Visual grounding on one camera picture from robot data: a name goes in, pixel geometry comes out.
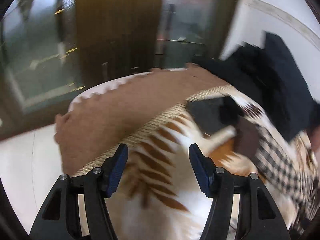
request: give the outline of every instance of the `tile floor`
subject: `tile floor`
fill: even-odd
[[[0,142],[0,177],[11,206],[29,233],[51,187],[62,173],[55,125]]]

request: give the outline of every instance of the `black and white checkered cloth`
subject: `black and white checkered cloth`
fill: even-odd
[[[252,162],[275,188],[292,198],[298,209],[292,228],[302,234],[305,224],[308,224],[305,221],[311,221],[320,206],[317,197],[319,176],[297,171],[292,160],[270,132],[259,125],[257,129],[260,134],[260,147]]]

